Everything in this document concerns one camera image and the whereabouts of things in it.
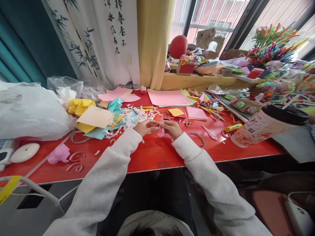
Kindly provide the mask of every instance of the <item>yellow glue stick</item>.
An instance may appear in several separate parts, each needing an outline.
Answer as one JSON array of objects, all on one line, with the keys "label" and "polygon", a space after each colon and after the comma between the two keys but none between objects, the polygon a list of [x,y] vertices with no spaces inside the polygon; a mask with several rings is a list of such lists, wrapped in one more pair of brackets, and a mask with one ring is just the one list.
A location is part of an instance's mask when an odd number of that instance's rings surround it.
[{"label": "yellow glue stick", "polygon": [[243,125],[242,124],[236,124],[236,125],[232,125],[232,126],[228,126],[228,127],[225,127],[225,132],[231,132],[235,129],[239,129],[239,128],[242,128]]}]

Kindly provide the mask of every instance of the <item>white sweater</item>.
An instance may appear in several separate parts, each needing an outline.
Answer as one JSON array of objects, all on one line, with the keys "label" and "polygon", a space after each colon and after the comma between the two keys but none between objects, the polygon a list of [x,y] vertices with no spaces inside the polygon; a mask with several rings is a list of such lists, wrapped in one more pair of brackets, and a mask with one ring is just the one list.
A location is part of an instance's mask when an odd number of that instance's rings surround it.
[{"label": "white sweater", "polygon": [[[83,179],[67,213],[55,220],[44,236],[95,236],[97,223],[108,216],[127,174],[130,154],[141,141],[142,137],[137,132],[128,129],[113,146],[108,147]],[[254,208],[238,194],[233,182],[219,171],[205,150],[199,148],[186,133],[172,145],[185,160],[194,179],[203,187],[208,202],[215,209],[214,221],[222,233],[271,235],[255,216]]]}]

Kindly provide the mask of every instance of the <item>black cup lid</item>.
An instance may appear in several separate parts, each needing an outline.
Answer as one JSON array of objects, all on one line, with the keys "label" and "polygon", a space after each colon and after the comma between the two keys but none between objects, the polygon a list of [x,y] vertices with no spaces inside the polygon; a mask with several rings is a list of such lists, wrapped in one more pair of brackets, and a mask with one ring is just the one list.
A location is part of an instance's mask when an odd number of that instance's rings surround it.
[{"label": "black cup lid", "polygon": [[276,120],[297,126],[303,126],[308,123],[309,115],[297,108],[288,106],[282,110],[283,104],[271,104],[262,107],[262,111]]}]

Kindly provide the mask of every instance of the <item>hand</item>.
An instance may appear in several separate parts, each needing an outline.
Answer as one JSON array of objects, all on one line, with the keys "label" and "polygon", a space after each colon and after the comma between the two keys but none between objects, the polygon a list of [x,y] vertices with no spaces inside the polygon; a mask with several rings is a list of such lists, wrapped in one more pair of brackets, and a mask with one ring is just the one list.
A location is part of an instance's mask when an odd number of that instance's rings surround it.
[{"label": "hand", "polygon": [[140,134],[142,137],[144,137],[146,134],[158,130],[158,123],[154,120],[145,120],[142,122],[139,122],[135,127],[134,131],[136,131],[138,134]]},{"label": "hand", "polygon": [[183,133],[179,124],[175,121],[164,120],[164,123],[159,122],[158,124],[166,130],[166,133],[168,133],[173,140],[176,140]]}]

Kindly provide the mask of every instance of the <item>computer mouse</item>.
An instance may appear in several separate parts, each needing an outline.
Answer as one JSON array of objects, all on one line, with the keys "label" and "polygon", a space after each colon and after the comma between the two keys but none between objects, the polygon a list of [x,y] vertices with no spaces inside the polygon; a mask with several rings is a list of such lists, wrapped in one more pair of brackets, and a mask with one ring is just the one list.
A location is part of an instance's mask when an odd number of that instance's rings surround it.
[{"label": "computer mouse", "polygon": [[23,145],[18,150],[16,150],[11,156],[11,162],[13,163],[21,163],[31,159],[38,151],[39,144],[30,143]]}]

